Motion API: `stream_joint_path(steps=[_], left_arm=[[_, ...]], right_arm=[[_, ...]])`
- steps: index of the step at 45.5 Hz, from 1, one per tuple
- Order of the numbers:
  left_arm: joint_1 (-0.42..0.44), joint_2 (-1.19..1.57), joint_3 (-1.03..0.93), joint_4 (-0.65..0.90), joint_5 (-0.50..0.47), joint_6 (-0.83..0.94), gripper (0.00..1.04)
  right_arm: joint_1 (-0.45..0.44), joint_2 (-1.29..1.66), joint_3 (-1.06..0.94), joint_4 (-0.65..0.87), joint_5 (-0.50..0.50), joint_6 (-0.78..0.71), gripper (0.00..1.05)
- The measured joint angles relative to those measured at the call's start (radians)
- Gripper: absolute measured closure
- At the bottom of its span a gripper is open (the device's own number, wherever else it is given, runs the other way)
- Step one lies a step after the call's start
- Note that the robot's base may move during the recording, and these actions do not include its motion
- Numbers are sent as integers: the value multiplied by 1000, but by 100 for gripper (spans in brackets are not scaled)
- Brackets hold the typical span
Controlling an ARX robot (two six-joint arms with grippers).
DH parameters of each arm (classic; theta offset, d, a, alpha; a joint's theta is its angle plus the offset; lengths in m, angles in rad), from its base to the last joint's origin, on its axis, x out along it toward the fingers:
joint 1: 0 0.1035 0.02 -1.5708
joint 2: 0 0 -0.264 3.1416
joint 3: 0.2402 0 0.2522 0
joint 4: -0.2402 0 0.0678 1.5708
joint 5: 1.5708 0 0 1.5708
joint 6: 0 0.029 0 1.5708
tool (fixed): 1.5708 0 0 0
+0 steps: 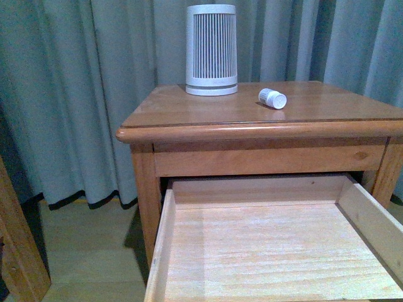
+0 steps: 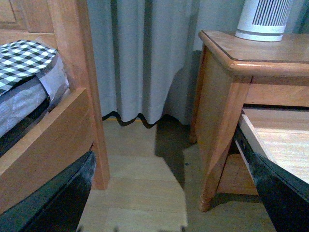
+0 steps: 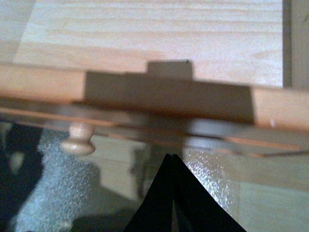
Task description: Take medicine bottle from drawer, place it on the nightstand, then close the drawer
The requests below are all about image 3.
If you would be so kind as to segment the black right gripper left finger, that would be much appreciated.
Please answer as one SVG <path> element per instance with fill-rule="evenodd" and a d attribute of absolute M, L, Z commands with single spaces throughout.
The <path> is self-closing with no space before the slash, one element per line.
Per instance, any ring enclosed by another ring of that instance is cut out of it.
<path fill-rule="evenodd" d="M 173 210 L 172 156 L 165 155 L 157 174 L 125 232 L 170 232 Z"/>

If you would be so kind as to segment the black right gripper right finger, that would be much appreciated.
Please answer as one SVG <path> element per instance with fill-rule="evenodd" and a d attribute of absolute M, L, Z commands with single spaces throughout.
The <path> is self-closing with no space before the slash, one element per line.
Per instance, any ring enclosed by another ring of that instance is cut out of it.
<path fill-rule="evenodd" d="M 181 232 L 244 232 L 178 155 L 172 155 L 174 205 Z"/>

